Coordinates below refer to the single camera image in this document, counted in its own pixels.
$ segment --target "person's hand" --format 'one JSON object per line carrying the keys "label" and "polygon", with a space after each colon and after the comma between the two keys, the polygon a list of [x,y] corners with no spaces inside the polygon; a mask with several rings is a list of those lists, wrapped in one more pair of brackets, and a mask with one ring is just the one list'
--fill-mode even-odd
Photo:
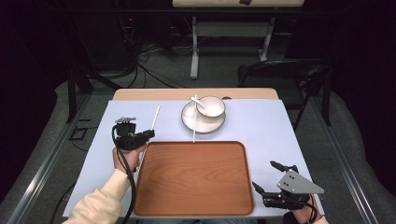
{"label": "person's hand", "polygon": [[[311,195],[312,197],[309,197],[308,203],[312,204],[312,200],[314,200],[315,202],[315,198],[313,195]],[[315,202],[314,203],[315,208],[318,211],[318,215],[317,218],[315,219],[314,223],[316,221],[318,221],[319,219],[322,218],[322,215],[319,213],[318,210],[318,204]],[[298,209],[298,210],[292,210],[291,211],[294,214],[294,217],[297,219],[297,221],[301,224],[303,223],[307,223],[309,222],[309,219],[311,218],[311,214],[312,214],[312,208],[308,207],[308,206],[304,206],[302,209]]]}
{"label": "person's hand", "polygon": [[[146,147],[147,147],[147,144],[145,144],[145,145],[143,145],[143,146],[141,146],[139,148],[130,150],[130,151],[121,150],[123,155],[124,155],[124,157],[125,157],[125,159],[128,162],[128,165],[129,165],[129,168],[131,169],[131,171],[135,167],[138,167],[140,165],[139,154],[140,154],[140,152],[144,151],[146,149]],[[126,171],[124,169],[124,163],[123,163],[122,157],[120,156],[120,159],[119,159],[119,155],[117,155],[117,154],[118,154],[117,149],[113,148],[114,168],[116,168],[116,169],[118,169],[120,171],[123,171],[126,174]]]}

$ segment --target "white plate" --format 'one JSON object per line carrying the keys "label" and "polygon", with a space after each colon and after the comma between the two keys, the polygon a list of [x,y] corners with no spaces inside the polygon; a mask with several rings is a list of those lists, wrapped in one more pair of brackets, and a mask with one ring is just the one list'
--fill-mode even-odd
{"label": "white plate", "polygon": [[[194,128],[194,112],[195,112],[195,102],[189,102],[183,107],[183,111],[181,111],[181,120],[184,125],[186,125],[189,129],[193,131]],[[197,133],[211,133],[219,128],[225,120],[225,113],[221,115],[214,122],[207,122],[200,118],[197,114],[195,121],[195,131]]]}

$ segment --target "metal bracket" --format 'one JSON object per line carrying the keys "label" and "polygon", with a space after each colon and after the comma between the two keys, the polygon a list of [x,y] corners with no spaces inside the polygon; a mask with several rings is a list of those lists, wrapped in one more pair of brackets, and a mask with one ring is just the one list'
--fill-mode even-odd
{"label": "metal bracket", "polygon": [[324,189],[312,183],[299,173],[288,170],[279,180],[277,186],[293,194],[322,194]]}
{"label": "metal bracket", "polygon": [[120,118],[120,119],[117,119],[117,120],[116,120],[116,123],[129,122],[129,121],[131,121],[131,120],[136,120],[136,118],[135,118],[135,117],[133,117],[133,118],[125,118],[125,117],[122,117],[122,118]]}

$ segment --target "table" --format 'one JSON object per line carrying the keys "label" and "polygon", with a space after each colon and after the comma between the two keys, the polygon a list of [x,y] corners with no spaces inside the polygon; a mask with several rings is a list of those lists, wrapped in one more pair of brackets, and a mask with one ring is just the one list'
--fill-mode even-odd
{"label": "table", "polygon": [[[156,136],[151,142],[191,141],[192,131],[182,124],[180,111],[176,109],[181,110],[194,94],[198,97],[215,95],[232,98],[225,100],[227,119],[224,124],[213,133],[197,134],[196,141],[239,141],[244,144],[250,179],[269,192],[280,192],[276,183],[284,175],[273,168],[269,161],[278,161],[285,165],[295,164],[300,174],[310,179],[286,109],[273,89],[118,90],[113,101],[108,103],[78,182],[64,210],[64,216],[68,217],[70,210],[85,194],[92,192],[95,187],[103,186],[111,175],[111,148],[114,144],[110,131],[116,119],[121,116],[136,116],[136,131],[142,132],[150,128],[156,108],[160,105],[161,112],[155,126]],[[260,111],[260,116],[255,118],[252,115],[257,111]],[[262,204],[262,196],[253,187],[252,192],[254,209],[248,217],[280,217],[287,212],[283,209],[266,208]],[[126,214],[130,199],[131,192],[128,190],[122,199],[124,206],[121,216]],[[133,214],[132,218],[146,217]]]}
{"label": "table", "polygon": [[[241,4],[238,0],[173,0],[173,7],[302,7],[304,0],[255,0]],[[266,61],[267,51],[273,34],[275,18],[266,21],[198,21],[192,17],[192,60],[191,78],[198,78],[198,36],[250,36],[264,37],[259,49],[260,61]]]}

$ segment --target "chopsticks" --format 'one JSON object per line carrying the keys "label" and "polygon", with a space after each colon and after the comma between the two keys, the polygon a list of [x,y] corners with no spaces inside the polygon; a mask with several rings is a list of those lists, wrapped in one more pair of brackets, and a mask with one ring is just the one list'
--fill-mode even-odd
{"label": "chopsticks", "polygon": [[[158,118],[158,114],[160,113],[160,106],[157,107],[157,112],[155,112],[155,116],[154,116],[154,120],[152,121],[152,125],[151,125],[151,130],[154,129],[154,125],[155,125],[155,121],[157,121]],[[143,164],[143,160],[145,159],[146,156],[146,150],[147,150],[147,145],[146,145],[146,149],[143,151],[142,153],[142,159],[140,160],[140,165]],[[137,171],[137,175],[136,175],[136,179],[140,174],[140,165],[137,167],[136,171]]]}
{"label": "chopsticks", "polygon": [[192,128],[192,142],[195,143],[195,121],[197,120],[197,103],[194,101],[194,125]]}

